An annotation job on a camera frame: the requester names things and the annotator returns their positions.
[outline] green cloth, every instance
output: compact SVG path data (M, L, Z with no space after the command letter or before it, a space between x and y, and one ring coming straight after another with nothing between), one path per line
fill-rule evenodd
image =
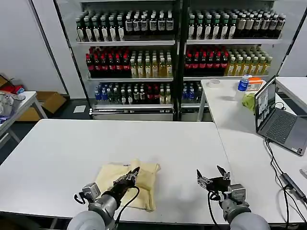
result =
M255 113L255 94L254 93L245 94L242 99L242 104L247 109Z

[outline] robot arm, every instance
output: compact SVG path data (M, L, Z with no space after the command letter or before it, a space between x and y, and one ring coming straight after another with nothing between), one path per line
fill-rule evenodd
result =
M139 170L138 167L118 178L113 182L113 187L109 191L105 191L100 198L98 197L101 193L96 183L87 184L83 187L82 192L79 193L81 200L78 199L77 195L74 196L74 199L80 204L85 204L85 200L87 200L89 203L88 211L75 216L70 221L67 230L112 230L115 228L121 212L125 208L123 207L115 221L113 217L115 211L120 207L122 197L129 188L136 188L138 190L136 196L139 194L139 188L135 186Z
M221 177L208 179L197 170L198 184L208 190L209 198L219 202L231 230L269 230L266 220L251 213L245 201L246 190L241 184L230 183L230 173L217 166Z

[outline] laptop screen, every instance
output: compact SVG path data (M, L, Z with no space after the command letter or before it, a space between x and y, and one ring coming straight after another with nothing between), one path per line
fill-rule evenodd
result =
M269 80L255 95L256 132L275 108L275 77Z

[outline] cardboard box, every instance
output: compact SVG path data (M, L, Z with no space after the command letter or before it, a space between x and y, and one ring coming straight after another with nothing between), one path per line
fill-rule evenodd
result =
M37 99L41 103L48 118L66 102L66 99L57 92L37 92ZM41 118L35 108L30 107L17 121L39 121Z

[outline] white wall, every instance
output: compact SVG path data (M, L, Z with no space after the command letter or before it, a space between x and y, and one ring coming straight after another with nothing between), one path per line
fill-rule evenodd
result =
M53 1L32 1L70 97L85 98Z
M27 0L2 0L0 72L27 90L66 94Z
M307 19L279 72L281 77L307 76Z

